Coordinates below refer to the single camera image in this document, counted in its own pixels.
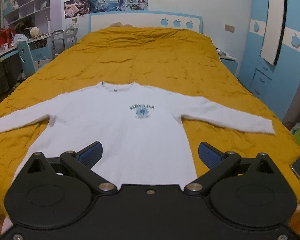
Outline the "white blue bed headboard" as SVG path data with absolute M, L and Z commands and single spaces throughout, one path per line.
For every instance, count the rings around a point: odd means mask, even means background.
M 113 23 L 130 24 L 134 27 L 188 29 L 203 33 L 203 18 L 201 16 L 163 11 L 111 11 L 89 15 L 88 31 L 98 31 Z

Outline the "white black-edged panel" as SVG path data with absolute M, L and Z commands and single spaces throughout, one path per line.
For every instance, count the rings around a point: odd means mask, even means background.
M 277 65 L 286 26 L 287 0 L 268 0 L 268 14 L 260 57 Z

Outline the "blue white desk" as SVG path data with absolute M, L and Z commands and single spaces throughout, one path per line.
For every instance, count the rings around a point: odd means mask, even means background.
M 0 52 L 0 96 L 12 89 L 21 71 L 30 76 L 52 60 L 50 38 L 50 34 L 45 34 L 27 40 L 30 56 L 26 55 L 27 51 L 20 52 L 19 47 Z

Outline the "white blue wall shelf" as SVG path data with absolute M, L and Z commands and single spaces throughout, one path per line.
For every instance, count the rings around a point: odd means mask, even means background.
M 4 0 L 4 22 L 7 28 L 24 24 L 50 33 L 50 0 Z

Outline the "blue wardrobe with drawers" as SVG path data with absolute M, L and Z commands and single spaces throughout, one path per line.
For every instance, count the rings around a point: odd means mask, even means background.
M 300 84 L 300 0 L 252 0 L 238 79 L 284 119 Z

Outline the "white long-sleeve printed shirt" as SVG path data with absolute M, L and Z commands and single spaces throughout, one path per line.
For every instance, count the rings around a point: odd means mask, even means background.
M 100 82 L 15 111 L 0 118 L 0 133 L 48 120 L 30 146 L 57 157 L 100 142 L 103 154 L 92 170 L 117 187 L 122 184 L 185 187 L 197 178 L 182 119 L 249 133 L 274 134 L 271 120 L 225 107 L 202 96 L 188 96 L 137 83 Z

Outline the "blue nightstand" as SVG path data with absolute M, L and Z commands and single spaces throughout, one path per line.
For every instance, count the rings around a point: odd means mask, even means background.
M 221 62 L 228 68 L 228 70 L 230 70 L 230 72 L 233 75 L 236 75 L 237 67 L 238 67 L 237 59 L 234 56 L 230 55 L 229 53 L 227 53 L 225 51 L 222 51 L 221 49 L 219 49 L 217 47 L 216 47 L 216 50 L 217 50 L 217 53 L 218 53 L 218 56 L 219 56 Z

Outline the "mustard yellow quilt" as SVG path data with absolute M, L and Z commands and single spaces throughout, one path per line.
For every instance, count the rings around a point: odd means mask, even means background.
M 300 204 L 300 179 L 291 168 L 300 157 L 300 146 L 281 120 L 221 63 L 211 38 L 194 31 L 111 27 L 89 33 L 4 99 L 0 103 L 0 117 L 101 81 L 117 85 L 137 82 L 185 95 L 203 96 L 270 119 L 274 135 L 242 133 L 201 121 L 184 120 L 181 129 L 191 148 L 186 156 L 195 166 L 195 174 L 201 176 L 208 171 L 198 157 L 202 141 L 243 157 L 252 158 L 265 152 L 285 176 Z M 300 235 L 300 211 L 289 226 Z

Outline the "grey metal rack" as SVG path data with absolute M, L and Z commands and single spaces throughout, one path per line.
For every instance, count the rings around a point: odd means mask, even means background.
M 56 30 L 51 34 L 52 57 L 55 59 L 63 51 L 77 43 L 78 28 L 70 27 L 65 30 Z

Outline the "anime wall posters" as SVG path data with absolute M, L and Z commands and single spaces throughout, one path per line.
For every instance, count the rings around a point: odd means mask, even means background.
M 148 10 L 148 0 L 69 0 L 64 2 L 65 18 L 101 12 L 140 10 Z

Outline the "round beige lamp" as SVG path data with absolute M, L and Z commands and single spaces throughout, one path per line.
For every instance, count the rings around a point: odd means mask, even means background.
M 40 35 L 40 30 L 38 27 L 33 27 L 31 30 L 30 30 L 30 35 L 31 35 L 31 38 L 32 39 L 35 39 L 35 38 L 38 38 L 39 35 Z

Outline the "blue desk chair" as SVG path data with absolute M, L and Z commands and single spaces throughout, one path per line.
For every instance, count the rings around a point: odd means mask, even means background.
M 23 41 L 17 45 L 23 71 L 27 77 L 51 61 L 47 39 Z

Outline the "beige wall switch plate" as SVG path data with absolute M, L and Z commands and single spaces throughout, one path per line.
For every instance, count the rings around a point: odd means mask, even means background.
M 230 33 L 234 33 L 234 32 L 235 32 L 235 27 L 232 26 L 232 25 L 225 24 L 225 25 L 224 25 L 224 30 L 225 30 L 225 31 L 228 31 L 228 32 L 230 32 Z

